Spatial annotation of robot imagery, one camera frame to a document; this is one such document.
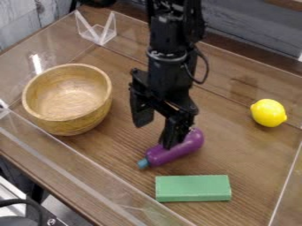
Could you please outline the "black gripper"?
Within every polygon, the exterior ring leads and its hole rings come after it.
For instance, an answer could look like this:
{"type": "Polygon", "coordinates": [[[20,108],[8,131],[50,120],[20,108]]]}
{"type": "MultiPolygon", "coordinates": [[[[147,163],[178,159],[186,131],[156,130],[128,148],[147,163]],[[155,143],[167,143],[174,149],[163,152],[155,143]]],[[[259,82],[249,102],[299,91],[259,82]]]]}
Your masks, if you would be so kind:
{"type": "Polygon", "coordinates": [[[155,112],[166,118],[159,144],[171,149],[183,142],[198,114],[189,90],[194,83],[197,52],[164,54],[147,51],[147,70],[131,71],[130,108],[132,121],[140,128],[154,121],[155,112]]]}

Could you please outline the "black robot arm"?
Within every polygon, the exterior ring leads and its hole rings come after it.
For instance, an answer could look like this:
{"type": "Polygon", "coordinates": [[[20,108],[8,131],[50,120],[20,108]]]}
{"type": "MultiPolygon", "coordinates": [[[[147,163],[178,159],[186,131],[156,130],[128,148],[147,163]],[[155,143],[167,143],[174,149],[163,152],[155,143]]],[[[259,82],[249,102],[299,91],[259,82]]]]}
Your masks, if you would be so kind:
{"type": "Polygon", "coordinates": [[[170,149],[183,142],[198,115],[189,90],[206,82],[195,76],[197,60],[206,57],[197,47],[206,32],[202,0],[146,0],[146,11],[147,69],[131,70],[131,115],[136,127],[155,114],[166,118],[159,144],[170,149]]]}

